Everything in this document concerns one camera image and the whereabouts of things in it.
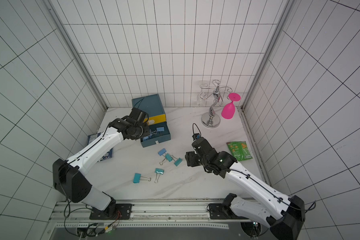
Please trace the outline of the teal drawer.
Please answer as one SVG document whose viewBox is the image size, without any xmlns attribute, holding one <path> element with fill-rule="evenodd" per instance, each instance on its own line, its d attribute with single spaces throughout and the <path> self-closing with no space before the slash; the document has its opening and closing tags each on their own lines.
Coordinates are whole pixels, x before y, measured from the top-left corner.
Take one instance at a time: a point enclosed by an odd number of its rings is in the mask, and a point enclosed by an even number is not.
<svg viewBox="0 0 360 240">
<path fill-rule="evenodd" d="M 157 127 L 164 127 L 165 132 L 162 133 L 162 134 L 157 134 L 157 132 L 156 132 Z M 150 135 L 149 136 L 152 136 L 152 138 L 150 140 L 147 140 L 147 141 L 142 141 L 142 139 L 141 139 L 141 145 L 142 145 L 143 148 L 146 148 L 146 147 L 149 147 L 149 146 L 152 146 L 152 145 L 160 144 L 160 143 L 167 142 L 167 141 L 171 140 L 171 133 L 169 131 L 167 122 L 151 125 L 151 126 L 149 126 L 149 129 L 150 129 Z"/>
</svg>

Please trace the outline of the yellow top drawer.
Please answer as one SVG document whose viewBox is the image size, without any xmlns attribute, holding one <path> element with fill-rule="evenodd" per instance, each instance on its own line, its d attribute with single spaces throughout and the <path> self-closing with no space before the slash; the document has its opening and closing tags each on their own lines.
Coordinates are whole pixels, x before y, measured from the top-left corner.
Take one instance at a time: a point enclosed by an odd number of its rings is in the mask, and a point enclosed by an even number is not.
<svg viewBox="0 0 360 240">
<path fill-rule="evenodd" d="M 166 114 L 161 114 L 161 115 L 156 115 L 156 116 L 149 116 L 147 124 L 149 126 L 151 126 L 151 125 L 163 123 L 163 122 L 166 122 L 166 121 L 167 121 Z"/>
</svg>

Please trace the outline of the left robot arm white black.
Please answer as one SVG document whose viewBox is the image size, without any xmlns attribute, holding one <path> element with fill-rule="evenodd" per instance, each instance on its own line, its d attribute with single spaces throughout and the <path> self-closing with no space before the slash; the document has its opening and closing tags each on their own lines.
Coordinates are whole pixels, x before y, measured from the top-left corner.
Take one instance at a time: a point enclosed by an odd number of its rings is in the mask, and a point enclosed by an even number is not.
<svg viewBox="0 0 360 240">
<path fill-rule="evenodd" d="M 116 200 L 95 188 L 87 179 L 90 169 L 113 147 L 124 140 L 139 140 L 150 133 L 149 115 L 132 108 L 131 113 L 117 118 L 105 131 L 77 154 L 53 163 L 53 186 L 73 203 L 92 207 L 91 219 L 114 219 L 119 214 Z"/>
</svg>

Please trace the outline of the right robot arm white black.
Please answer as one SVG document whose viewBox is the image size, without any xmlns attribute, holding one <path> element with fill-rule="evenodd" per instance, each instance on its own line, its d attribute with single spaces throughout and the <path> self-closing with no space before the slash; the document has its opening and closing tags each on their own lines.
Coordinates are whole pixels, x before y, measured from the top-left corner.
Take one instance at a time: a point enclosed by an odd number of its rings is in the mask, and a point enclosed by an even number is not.
<svg viewBox="0 0 360 240">
<path fill-rule="evenodd" d="M 237 217 L 245 217 L 267 227 L 278 240 L 296 240 L 306 219 L 304 201 L 289 197 L 248 171 L 231 154 L 217 152 L 200 134 L 193 134 L 193 151 L 185 155 L 189 167 L 203 166 L 206 173 L 235 183 L 257 202 L 228 195 L 225 205 Z"/>
</svg>

